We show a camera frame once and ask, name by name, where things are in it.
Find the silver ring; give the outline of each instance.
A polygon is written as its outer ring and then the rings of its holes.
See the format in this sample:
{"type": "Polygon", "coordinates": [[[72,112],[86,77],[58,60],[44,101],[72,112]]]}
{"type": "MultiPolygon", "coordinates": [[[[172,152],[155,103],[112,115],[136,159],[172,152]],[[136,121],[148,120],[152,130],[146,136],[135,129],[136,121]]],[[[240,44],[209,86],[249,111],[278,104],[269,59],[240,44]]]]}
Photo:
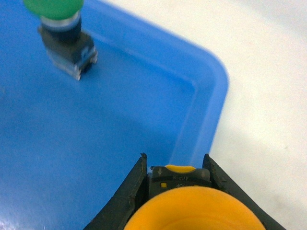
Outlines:
{"type": "Polygon", "coordinates": [[[45,18],[44,16],[40,17],[42,25],[54,32],[63,32],[68,31],[71,28],[75,27],[80,20],[80,11],[77,11],[72,17],[64,20],[52,20],[45,18]]]}

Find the blue plastic tray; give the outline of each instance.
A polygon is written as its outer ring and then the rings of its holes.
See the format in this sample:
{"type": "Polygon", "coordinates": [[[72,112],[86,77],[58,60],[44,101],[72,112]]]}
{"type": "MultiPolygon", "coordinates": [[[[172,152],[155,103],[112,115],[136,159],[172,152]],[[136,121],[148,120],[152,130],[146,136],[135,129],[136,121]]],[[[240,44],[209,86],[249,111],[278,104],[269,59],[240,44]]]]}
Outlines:
{"type": "Polygon", "coordinates": [[[99,1],[82,17],[99,56],[76,81],[22,1],[0,3],[0,229],[81,230],[141,152],[201,167],[210,150],[227,91],[216,58],[99,1]]]}

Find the green button cap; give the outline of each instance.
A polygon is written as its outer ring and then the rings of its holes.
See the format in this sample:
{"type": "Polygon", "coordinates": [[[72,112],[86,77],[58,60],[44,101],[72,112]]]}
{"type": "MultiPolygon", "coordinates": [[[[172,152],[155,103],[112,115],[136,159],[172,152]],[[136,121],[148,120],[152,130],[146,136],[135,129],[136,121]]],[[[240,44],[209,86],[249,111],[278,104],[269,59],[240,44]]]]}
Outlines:
{"type": "Polygon", "coordinates": [[[52,20],[72,17],[83,6],[84,0],[24,0],[25,6],[34,14],[52,20]]]}

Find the white surface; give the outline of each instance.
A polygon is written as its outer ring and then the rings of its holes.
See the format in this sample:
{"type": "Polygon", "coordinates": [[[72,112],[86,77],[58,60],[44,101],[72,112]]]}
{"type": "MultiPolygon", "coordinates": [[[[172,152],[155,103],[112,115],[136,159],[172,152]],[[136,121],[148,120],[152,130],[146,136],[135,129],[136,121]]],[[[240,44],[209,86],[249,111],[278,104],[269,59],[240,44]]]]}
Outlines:
{"type": "Polygon", "coordinates": [[[307,230],[307,2],[108,2],[219,57],[230,84],[211,157],[287,230],[307,230]]]}

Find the yellow button cap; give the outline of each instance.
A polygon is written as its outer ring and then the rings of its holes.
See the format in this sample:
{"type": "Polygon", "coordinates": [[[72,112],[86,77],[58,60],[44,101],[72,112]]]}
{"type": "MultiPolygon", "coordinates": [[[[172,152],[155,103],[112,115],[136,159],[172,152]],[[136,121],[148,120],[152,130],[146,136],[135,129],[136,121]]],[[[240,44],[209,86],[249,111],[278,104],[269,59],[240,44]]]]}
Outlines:
{"type": "Polygon", "coordinates": [[[219,190],[189,186],[145,203],[124,230],[265,230],[243,203],[219,190]]]}
{"type": "Polygon", "coordinates": [[[190,172],[192,172],[196,169],[193,166],[176,166],[176,165],[172,165],[172,164],[169,164],[165,167],[168,170],[173,171],[175,173],[190,173],[190,172]]]}

